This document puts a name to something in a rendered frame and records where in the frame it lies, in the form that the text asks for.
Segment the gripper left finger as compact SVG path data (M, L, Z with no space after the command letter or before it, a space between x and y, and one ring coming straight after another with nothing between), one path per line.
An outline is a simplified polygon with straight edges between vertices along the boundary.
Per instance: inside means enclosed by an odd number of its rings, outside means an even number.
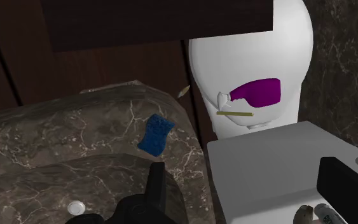
M165 214L165 163L153 162L144 193L124 197L105 224L177 224Z

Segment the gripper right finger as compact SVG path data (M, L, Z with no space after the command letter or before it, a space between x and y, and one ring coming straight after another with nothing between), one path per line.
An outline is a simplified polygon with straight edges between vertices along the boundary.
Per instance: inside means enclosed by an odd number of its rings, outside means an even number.
M358 173L335 157L322 157L317 191L348 224L358 224Z

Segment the white tube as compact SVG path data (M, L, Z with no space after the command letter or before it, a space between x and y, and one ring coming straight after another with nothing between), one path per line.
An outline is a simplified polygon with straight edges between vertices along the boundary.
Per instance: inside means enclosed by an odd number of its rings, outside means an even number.
M329 205L317 204L314 213L322 224L347 224L347 222Z

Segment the small brown rounded object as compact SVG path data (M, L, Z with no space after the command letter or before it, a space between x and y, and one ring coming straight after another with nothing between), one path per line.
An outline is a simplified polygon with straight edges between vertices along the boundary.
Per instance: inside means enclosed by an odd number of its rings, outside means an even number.
M293 224L312 224L313 222L313 207L302 205L296 211Z

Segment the blue sponge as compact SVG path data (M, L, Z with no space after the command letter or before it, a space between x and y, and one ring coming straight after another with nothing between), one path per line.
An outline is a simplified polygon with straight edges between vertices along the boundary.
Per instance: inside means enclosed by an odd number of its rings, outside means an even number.
M160 115L151 115L146 122L145 133L137 145L138 148L154 157L159 157L165 149L167 136L174 126L175 123Z

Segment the white toilet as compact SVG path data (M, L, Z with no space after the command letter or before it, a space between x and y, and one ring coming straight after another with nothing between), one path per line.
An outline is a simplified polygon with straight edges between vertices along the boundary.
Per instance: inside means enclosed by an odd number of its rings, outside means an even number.
M322 224L314 208L331 205L317 191L320 159L335 157L358 173L357 147L298 121L312 50L312 22L303 0L273 0L270 31L189 41L191 72L217 136L207 151L227 224L293 224L302 205L313 207L313 222ZM266 78L280 80L279 103L254 108L240 99L218 109L218 93Z

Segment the small yellow pencil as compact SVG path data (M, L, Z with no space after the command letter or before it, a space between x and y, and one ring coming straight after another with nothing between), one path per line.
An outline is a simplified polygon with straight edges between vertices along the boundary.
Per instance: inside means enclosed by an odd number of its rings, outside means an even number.
M190 85L188 85L187 87L184 87L177 95L177 98L181 98L183 97L187 92L188 90L190 89Z

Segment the olive green pencil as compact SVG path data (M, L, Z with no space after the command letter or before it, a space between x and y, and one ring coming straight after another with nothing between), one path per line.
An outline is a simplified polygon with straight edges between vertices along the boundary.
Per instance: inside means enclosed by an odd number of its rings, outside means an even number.
M253 113L248 112L232 112L232 111L217 111L217 115L224 115L224 116L254 116Z

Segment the purple spray bottle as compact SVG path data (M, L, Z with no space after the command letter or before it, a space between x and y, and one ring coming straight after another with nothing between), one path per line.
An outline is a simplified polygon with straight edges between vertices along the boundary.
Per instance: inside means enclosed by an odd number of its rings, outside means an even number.
M278 78L254 80L233 89L230 93L217 95L219 110L235 100L245 99L254 108L262 108L277 104L281 100L281 82Z

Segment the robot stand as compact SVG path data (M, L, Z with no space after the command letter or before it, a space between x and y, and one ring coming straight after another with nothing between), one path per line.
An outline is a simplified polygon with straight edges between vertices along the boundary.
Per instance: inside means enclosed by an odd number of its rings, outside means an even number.
M273 0L41 0L55 52L265 32Z

